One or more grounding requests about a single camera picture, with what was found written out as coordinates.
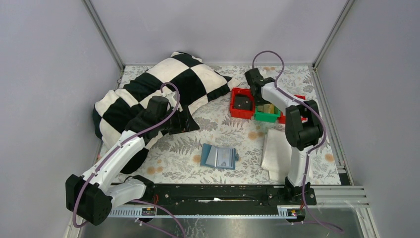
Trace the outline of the blue card holder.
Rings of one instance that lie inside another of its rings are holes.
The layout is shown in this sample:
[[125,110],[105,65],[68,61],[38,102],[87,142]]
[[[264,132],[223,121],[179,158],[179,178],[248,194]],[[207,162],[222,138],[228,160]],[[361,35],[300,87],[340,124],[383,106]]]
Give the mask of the blue card holder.
[[203,144],[200,160],[201,166],[234,170],[238,161],[239,154],[235,148]]

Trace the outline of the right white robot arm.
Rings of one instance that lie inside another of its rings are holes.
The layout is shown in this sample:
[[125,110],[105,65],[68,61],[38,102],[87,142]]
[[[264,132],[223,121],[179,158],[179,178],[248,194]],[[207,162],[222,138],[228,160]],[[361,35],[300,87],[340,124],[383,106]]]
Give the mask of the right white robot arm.
[[257,105],[271,103],[285,114],[285,137],[291,146],[291,167],[281,195],[290,204],[310,197],[309,154],[321,144],[324,125],[316,101],[302,101],[281,89],[276,80],[263,78],[257,68],[245,72],[245,79]]

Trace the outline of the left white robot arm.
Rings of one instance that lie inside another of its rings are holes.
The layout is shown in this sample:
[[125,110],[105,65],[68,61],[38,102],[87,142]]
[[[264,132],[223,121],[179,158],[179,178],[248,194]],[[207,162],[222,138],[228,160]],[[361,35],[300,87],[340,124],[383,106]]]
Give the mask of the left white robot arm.
[[134,199],[152,201],[154,191],[141,178],[113,186],[112,182],[128,162],[164,134],[179,134],[199,129],[187,105],[175,106],[163,96],[149,99],[146,109],[129,121],[115,145],[82,175],[71,175],[65,182],[66,208],[73,219],[83,218],[101,224],[111,210]]

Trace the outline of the black cards in bin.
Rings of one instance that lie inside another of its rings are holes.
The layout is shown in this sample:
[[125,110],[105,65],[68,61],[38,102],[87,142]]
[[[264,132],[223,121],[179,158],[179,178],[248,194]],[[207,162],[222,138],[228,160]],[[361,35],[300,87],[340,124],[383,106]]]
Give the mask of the black cards in bin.
[[246,95],[236,95],[233,101],[233,109],[251,111],[253,103]]

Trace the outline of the gold cards in bin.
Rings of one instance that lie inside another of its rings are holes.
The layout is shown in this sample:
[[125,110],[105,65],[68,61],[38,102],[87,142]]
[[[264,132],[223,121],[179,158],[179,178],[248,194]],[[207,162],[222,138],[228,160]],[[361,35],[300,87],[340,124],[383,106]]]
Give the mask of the gold cards in bin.
[[275,106],[273,104],[259,105],[257,111],[265,114],[275,114]]

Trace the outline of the left red plastic bin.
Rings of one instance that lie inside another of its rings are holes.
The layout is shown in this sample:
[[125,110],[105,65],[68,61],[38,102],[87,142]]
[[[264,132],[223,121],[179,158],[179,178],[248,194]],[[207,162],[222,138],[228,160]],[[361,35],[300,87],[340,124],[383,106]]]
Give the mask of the left red plastic bin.
[[233,88],[229,112],[233,118],[251,119],[255,113],[254,98],[250,89]]

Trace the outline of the red plastic bin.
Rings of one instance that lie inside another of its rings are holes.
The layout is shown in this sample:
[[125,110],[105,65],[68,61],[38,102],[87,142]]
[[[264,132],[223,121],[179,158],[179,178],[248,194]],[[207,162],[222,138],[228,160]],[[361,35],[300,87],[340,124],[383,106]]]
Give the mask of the red plastic bin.
[[[306,97],[305,96],[302,96],[302,95],[295,95],[295,96],[297,98],[303,100],[303,101],[306,99]],[[302,122],[306,122],[307,121],[307,118],[301,117],[301,121]],[[278,118],[278,122],[280,124],[286,124],[286,116],[285,116],[285,113],[283,111],[280,111],[280,117]]]
[[250,89],[233,88],[229,112],[233,118],[251,119],[255,113],[254,98]]

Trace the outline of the green plastic bin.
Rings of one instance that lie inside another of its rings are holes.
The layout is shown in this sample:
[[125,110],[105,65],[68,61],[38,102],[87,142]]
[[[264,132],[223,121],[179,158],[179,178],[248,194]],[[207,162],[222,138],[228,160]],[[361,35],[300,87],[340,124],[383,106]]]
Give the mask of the green plastic bin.
[[275,107],[275,114],[265,114],[260,113],[257,111],[257,106],[254,113],[254,119],[257,121],[264,121],[264,122],[271,122],[275,123],[278,121],[278,118],[280,117],[280,110]]

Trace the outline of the black white checkered pillow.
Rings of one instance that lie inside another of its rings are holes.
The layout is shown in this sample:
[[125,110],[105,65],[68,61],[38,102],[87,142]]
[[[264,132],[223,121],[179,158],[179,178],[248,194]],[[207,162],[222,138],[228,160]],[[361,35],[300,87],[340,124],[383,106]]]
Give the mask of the black white checkered pillow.
[[108,147],[121,137],[130,120],[142,113],[152,96],[180,92],[181,112],[191,116],[199,107],[228,94],[239,80],[221,75],[201,59],[174,52],[170,57],[115,90],[108,91],[94,104],[92,119],[96,136]]

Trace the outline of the right red plastic bin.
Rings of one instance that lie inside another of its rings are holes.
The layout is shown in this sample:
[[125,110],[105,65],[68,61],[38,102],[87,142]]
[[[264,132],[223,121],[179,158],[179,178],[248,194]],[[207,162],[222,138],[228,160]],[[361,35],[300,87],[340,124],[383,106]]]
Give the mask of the right red plastic bin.
[[[302,95],[295,95],[295,96],[297,98],[303,100],[303,101],[306,99],[306,97],[305,96],[302,96]],[[302,122],[306,122],[307,121],[307,118],[301,117],[301,121]],[[286,124],[286,116],[285,116],[285,113],[283,111],[280,111],[280,117],[278,118],[278,122],[280,124]]]

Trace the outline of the white folded towel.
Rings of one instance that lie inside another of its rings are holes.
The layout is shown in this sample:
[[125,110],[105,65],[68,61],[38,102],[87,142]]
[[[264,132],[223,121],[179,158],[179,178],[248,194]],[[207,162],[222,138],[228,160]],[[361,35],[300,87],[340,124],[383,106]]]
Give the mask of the white folded towel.
[[285,133],[269,129],[264,138],[261,167],[268,171],[271,181],[285,184],[291,166],[291,152]]

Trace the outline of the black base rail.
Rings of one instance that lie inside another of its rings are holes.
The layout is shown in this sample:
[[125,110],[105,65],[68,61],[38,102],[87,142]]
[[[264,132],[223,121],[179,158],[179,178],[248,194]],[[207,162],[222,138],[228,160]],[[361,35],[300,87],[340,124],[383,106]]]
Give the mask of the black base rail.
[[175,216],[271,216],[279,208],[303,209],[281,195],[283,186],[220,184],[155,184],[140,200],[159,205]]

